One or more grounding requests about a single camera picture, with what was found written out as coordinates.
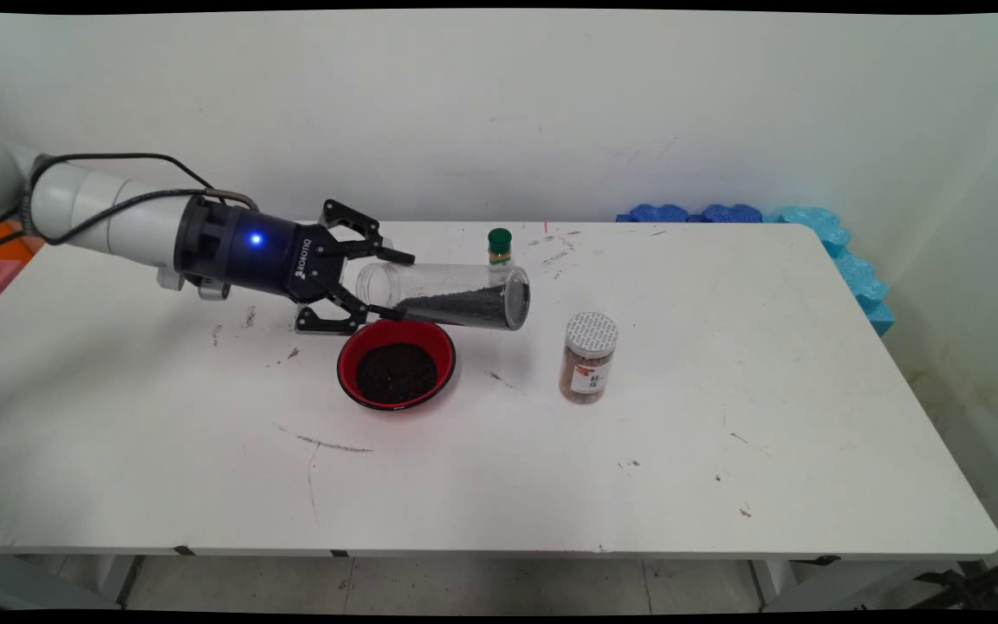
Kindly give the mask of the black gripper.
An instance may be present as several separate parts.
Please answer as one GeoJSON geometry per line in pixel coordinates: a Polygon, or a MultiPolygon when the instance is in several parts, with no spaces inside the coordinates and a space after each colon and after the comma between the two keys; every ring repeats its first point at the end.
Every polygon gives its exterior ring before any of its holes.
{"type": "Polygon", "coordinates": [[[415,257],[393,249],[376,218],[336,200],[325,202],[318,224],[297,224],[242,206],[191,198],[179,220],[174,269],[195,285],[209,279],[225,288],[286,297],[298,307],[298,335],[355,335],[373,316],[403,321],[400,309],[365,303],[338,283],[326,287],[316,279],[340,280],[345,260],[376,257],[413,265],[415,257]],[[360,238],[337,240],[330,233],[333,228],[348,228],[360,238]],[[321,301],[343,309],[346,316],[317,315],[314,304],[321,301]]]}

